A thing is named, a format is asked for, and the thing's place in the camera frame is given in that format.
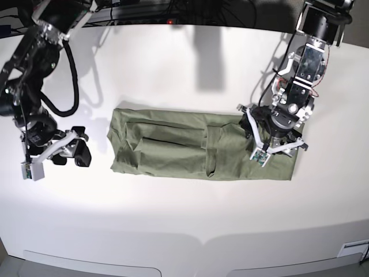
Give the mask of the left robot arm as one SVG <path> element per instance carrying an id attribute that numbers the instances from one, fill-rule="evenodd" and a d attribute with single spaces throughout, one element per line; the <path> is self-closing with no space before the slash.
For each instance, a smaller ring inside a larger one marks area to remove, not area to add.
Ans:
<path id="1" fill-rule="evenodd" d="M 270 104 L 238 107 L 244 114 L 240 124 L 246 137 L 254 140 L 250 160 L 265 166 L 273 155 L 293 157 L 298 149 L 307 150 L 301 128 L 312 116 L 318 96 L 314 87 L 326 72 L 325 51 L 341 44 L 345 26 L 352 22 L 353 6 L 353 1 L 304 2 L 294 33 L 306 41 L 297 50 L 285 52 L 267 86 L 272 91 Z"/>

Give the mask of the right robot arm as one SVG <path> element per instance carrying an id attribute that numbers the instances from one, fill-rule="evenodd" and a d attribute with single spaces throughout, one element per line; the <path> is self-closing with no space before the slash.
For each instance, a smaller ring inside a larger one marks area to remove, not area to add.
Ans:
<path id="1" fill-rule="evenodd" d="M 69 45 L 71 35 L 82 28 L 97 9 L 96 1 L 39 1 L 31 12 L 32 24 L 1 69 L 1 116 L 13 117 L 22 133 L 26 169 L 51 159 L 64 165 L 73 158 L 88 167 L 91 155 L 84 128 L 61 131 L 52 114 L 65 118 L 79 107 L 76 63 Z M 64 50 L 70 66 L 73 105 L 59 110 L 42 92 L 43 81 L 56 68 Z"/>

